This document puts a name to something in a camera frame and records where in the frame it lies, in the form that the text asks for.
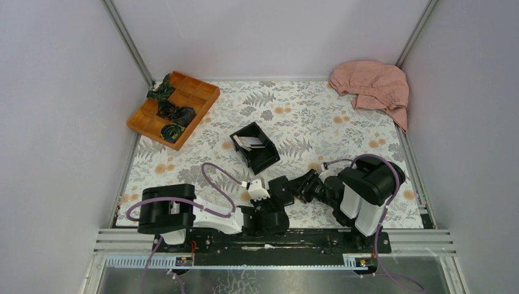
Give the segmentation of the black leather card holder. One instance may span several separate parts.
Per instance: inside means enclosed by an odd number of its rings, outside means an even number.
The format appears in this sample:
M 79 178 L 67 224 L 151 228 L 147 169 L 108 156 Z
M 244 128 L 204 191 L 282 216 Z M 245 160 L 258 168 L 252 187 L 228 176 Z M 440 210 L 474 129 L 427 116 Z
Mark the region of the black leather card holder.
M 285 187 L 285 184 L 288 182 L 289 180 L 286 176 L 279 176 L 278 178 L 268 181 L 271 197 L 278 200 L 283 206 L 290 206 L 295 202 L 294 196 L 290 190 Z

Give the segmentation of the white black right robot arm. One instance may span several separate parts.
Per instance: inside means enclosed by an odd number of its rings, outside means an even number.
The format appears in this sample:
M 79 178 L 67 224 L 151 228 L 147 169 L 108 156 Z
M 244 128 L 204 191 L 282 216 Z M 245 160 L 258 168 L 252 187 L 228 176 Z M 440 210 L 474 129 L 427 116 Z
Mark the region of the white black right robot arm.
M 395 163 L 374 154 L 322 163 L 289 180 L 283 188 L 304 203 L 317 200 L 332 208 L 335 220 L 351 228 L 352 247 L 366 252 L 375 245 L 388 206 L 406 181 Z

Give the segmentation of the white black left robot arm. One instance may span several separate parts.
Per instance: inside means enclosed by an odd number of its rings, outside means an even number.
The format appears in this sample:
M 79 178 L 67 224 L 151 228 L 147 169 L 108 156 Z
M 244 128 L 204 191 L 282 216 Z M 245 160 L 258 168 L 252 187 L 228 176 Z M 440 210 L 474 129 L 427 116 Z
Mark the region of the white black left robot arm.
M 256 179 L 243 182 L 251 206 L 232 206 L 230 211 L 195 195 L 191 184 L 152 187 L 143 191 L 142 200 L 129 211 L 139 209 L 137 231 L 157 235 L 176 252 L 190 243 L 188 231 L 209 228 L 231 236 L 264 236 L 285 233 L 289 217 L 281 200 Z

